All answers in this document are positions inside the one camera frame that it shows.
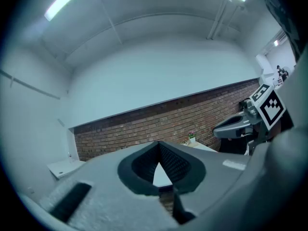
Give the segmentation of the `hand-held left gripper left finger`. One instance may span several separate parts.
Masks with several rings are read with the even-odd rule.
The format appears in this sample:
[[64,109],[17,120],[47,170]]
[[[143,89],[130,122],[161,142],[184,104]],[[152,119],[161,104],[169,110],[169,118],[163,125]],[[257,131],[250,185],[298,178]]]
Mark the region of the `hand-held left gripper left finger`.
[[117,168],[125,157],[147,144],[97,156],[60,180],[39,204],[51,211],[77,183],[91,186],[68,225],[72,228],[176,228],[178,223],[158,196],[133,193],[120,180]]

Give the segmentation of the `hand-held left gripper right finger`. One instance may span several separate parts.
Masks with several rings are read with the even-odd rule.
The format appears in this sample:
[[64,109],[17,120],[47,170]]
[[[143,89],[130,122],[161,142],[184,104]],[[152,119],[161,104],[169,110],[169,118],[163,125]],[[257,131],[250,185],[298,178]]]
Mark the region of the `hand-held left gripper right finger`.
[[160,141],[159,162],[173,184],[173,215],[165,210],[159,225],[197,218],[199,225],[247,225],[246,190],[240,188],[248,156],[224,154]]

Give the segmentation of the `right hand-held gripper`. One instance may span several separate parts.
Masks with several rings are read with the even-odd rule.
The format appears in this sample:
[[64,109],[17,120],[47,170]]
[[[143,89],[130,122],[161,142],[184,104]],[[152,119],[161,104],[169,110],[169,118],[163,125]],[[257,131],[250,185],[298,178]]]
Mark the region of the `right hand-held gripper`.
[[[240,102],[240,105],[243,115],[233,115],[219,122],[214,127],[213,134],[221,139],[245,137],[245,154],[252,155],[257,145],[269,142],[281,133],[281,118],[286,107],[275,88],[267,84],[262,84],[248,99]],[[227,126],[244,128],[223,128]]]

